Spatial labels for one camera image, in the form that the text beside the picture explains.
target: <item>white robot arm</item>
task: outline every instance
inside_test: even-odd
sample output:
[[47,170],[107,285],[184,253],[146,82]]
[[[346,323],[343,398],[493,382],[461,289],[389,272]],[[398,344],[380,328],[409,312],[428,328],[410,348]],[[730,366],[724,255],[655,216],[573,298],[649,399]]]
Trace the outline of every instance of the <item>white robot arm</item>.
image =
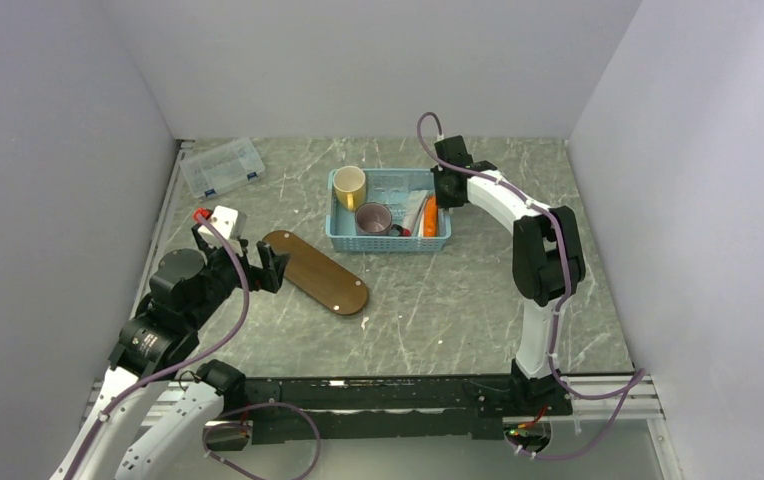
[[[216,225],[209,226],[226,238],[239,234],[243,221],[237,211],[225,207],[217,207],[214,215],[201,209],[197,216],[209,219]],[[175,372],[193,352],[199,344],[199,329],[241,285],[239,269],[251,291],[275,293],[282,285],[289,255],[277,255],[269,245],[258,242],[262,266],[253,266],[246,257],[246,240],[238,237],[227,249],[215,247],[220,242],[208,230],[206,233],[198,224],[191,229],[199,251],[174,250],[160,261],[160,268],[150,277],[150,294],[120,331],[99,397],[51,479],[155,478],[191,433],[223,410],[224,400],[230,400],[226,402],[230,407],[245,404],[243,374],[212,360],[197,370],[204,383],[191,387],[191,395],[185,395],[174,408],[176,413],[164,416],[132,445],[150,407],[173,375],[160,377],[161,372]],[[237,267],[230,255],[238,257]],[[155,380],[126,396],[130,387],[153,376]],[[115,398],[119,403],[111,408]]]
[[[497,170],[486,170],[483,173],[497,180],[502,179],[502,174]],[[540,215],[516,195],[485,178],[471,177],[467,180],[467,199],[491,214],[511,234],[514,233],[514,223],[517,220]],[[535,203],[545,209],[550,208],[543,203]],[[523,331],[515,361],[527,378],[537,379],[550,375],[550,367],[547,365],[550,317],[557,302],[558,299],[552,299],[541,306],[535,300],[524,297]]]
[[558,252],[545,246],[556,241],[555,232],[533,207],[549,210],[561,222],[575,291],[585,277],[585,261],[573,211],[568,207],[552,209],[535,200],[524,202],[499,184],[504,179],[496,167],[489,162],[474,163],[460,136],[439,140],[435,151],[438,158],[451,165],[480,173],[468,176],[441,166],[433,168],[438,206],[453,208],[471,203],[488,212],[512,234],[512,275],[524,296],[523,331],[515,365],[528,380],[551,376],[547,356],[551,353],[551,338],[559,331],[559,325],[553,331],[551,319],[565,287]]

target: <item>white wall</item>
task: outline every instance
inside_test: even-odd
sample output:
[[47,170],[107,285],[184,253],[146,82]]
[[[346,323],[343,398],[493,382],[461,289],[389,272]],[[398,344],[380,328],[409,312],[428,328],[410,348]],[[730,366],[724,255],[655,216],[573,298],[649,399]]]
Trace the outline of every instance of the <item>white wall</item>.
[[687,478],[764,478],[764,2],[645,0],[570,147]]
[[110,0],[177,138],[570,134],[640,0]]
[[0,479],[72,443],[174,149],[100,2],[0,0]]

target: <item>purple mug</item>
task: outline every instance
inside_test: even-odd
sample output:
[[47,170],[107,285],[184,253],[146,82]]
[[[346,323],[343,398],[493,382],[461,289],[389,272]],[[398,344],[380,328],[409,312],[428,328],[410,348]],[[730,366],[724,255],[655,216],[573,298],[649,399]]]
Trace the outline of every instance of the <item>purple mug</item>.
[[359,235],[407,235],[403,227],[394,223],[391,210],[381,203],[365,203],[356,210],[356,233]]

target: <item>wooden cutting board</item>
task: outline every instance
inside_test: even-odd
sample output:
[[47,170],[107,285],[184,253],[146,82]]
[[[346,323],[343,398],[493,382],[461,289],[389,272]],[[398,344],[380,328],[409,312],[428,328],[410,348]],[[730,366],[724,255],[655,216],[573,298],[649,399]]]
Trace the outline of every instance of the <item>wooden cutting board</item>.
[[276,230],[263,240],[276,253],[290,253],[285,278],[338,315],[361,311],[370,296],[367,285],[305,240],[285,230]]

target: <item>blue plastic basket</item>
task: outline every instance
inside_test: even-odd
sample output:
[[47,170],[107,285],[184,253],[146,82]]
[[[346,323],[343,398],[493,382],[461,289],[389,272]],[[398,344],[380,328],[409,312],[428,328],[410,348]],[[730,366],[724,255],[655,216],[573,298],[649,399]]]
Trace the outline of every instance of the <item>blue plastic basket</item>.
[[[436,237],[388,237],[356,235],[355,214],[335,198],[333,182],[336,170],[329,172],[329,214],[326,215],[326,236],[338,252],[437,252],[450,238],[450,215],[438,212]],[[391,209],[394,223],[401,223],[406,213],[409,192],[435,191],[435,182],[429,169],[368,168],[367,201],[386,205]]]

